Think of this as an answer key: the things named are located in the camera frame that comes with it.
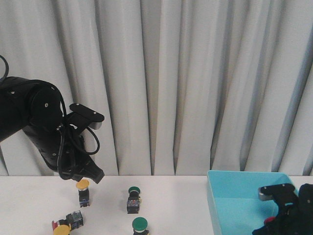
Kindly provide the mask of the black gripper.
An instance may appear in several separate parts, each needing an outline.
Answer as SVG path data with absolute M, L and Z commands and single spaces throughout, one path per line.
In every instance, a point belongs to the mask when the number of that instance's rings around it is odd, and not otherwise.
M 29 125 L 23 128 L 23 132 L 37 147 L 47 166 L 58 172 L 61 179 L 79 182 L 83 176 L 98 184 L 104 178 L 104 171 L 76 149 L 63 131 L 47 132 Z
M 254 235 L 311 235 L 313 233 L 313 186 L 303 184 L 291 201 L 278 198 L 275 220 L 254 230 Z

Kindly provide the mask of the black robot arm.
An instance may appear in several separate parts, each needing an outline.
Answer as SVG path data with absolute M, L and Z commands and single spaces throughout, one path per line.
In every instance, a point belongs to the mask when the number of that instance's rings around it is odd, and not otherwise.
M 45 164 L 64 180 L 86 177 L 99 183 L 104 171 L 92 160 L 100 147 L 88 152 L 82 132 L 101 126 L 105 117 L 79 103 L 67 113 L 56 86 L 42 80 L 8 77 L 0 83 L 0 139 L 22 130 Z

